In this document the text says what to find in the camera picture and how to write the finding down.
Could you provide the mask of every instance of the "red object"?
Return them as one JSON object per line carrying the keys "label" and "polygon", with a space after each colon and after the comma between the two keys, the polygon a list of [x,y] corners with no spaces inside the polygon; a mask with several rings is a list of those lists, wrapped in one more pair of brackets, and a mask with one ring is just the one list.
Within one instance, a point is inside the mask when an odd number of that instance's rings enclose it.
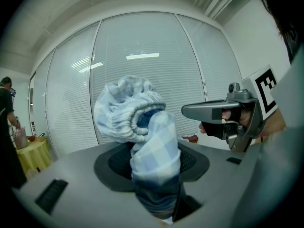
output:
{"label": "red object", "polygon": [[193,135],[193,136],[190,136],[190,137],[182,137],[183,139],[188,139],[189,142],[191,143],[197,143],[199,138],[197,135]]}
{"label": "red object", "polygon": [[28,140],[30,140],[31,142],[33,142],[35,139],[36,139],[35,136],[30,136],[30,137],[28,137]]}

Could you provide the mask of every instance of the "round table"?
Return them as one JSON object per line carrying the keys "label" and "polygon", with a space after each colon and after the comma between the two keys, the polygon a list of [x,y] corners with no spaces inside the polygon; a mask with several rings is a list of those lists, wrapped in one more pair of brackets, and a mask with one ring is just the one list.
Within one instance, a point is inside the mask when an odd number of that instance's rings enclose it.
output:
{"label": "round table", "polygon": [[29,170],[41,171],[51,165],[51,156],[47,140],[28,142],[28,146],[17,150],[25,175]]}

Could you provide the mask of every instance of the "window blinds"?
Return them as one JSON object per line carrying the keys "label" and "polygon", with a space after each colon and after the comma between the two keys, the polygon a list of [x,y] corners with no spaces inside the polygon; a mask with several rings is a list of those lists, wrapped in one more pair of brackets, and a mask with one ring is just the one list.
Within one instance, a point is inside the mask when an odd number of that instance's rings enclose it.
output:
{"label": "window blinds", "polygon": [[88,66],[97,24],[59,45],[47,80],[47,123],[59,156],[98,145],[88,93]]}
{"label": "window blinds", "polygon": [[48,125],[46,121],[46,101],[45,92],[47,85],[48,69],[54,51],[52,51],[39,65],[35,74],[35,83],[33,89],[33,114],[37,136],[45,133],[48,143],[51,145],[52,158],[56,159],[56,154],[52,148],[52,142],[49,137]]}
{"label": "window blinds", "polygon": [[[181,135],[196,134],[199,122],[181,114],[185,104],[205,101],[199,67],[189,40],[173,14],[135,13],[103,20],[91,67],[91,106],[106,83],[124,75],[149,79],[175,115]],[[98,129],[99,143],[109,141]]]}
{"label": "window blinds", "polygon": [[179,15],[196,50],[205,78],[208,100],[227,97],[228,86],[240,82],[237,61],[223,33],[204,22]]}

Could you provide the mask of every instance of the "black mat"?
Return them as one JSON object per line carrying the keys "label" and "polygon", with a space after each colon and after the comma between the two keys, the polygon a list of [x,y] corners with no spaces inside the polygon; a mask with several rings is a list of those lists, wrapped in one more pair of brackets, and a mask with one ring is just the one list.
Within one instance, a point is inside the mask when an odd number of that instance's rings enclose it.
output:
{"label": "black mat", "polygon": [[[99,155],[94,164],[98,179],[114,191],[134,191],[131,180],[130,150],[134,143],[124,143]],[[179,143],[180,181],[195,181],[209,168],[208,158],[193,149]]]}

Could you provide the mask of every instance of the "light blue fabric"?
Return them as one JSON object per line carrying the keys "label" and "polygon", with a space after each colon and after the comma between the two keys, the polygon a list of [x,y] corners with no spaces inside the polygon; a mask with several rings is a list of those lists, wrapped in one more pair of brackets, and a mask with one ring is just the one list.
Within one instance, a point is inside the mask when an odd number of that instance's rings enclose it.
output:
{"label": "light blue fabric", "polygon": [[106,84],[94,106],[98,130],[114,141],[144,142],[150,117],[166,108],[163,98],[145,78],[124,76]]}
{"label": "light blue fabric", "polygon": [[136,143],[130,165],[135,192],[156,217],[172,216],[178,196],[180,155],[174,115],[145,78],[124,76],[107,84],[94,107],[99,131],[110,139]]}

